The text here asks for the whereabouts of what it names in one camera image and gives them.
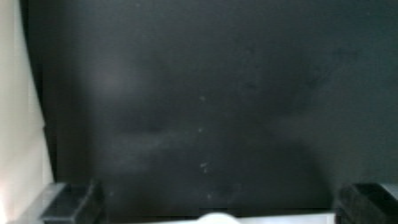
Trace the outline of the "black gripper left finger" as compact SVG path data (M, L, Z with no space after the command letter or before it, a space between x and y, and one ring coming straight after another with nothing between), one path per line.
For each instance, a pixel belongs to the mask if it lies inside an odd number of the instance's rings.
M39 216L44 224L105 224L101 183L68 184Z

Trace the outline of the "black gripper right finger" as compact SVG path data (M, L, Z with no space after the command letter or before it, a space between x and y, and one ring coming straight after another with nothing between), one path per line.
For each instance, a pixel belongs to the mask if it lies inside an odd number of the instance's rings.
M398 184L345 186L336 200L336 224L398 224Z

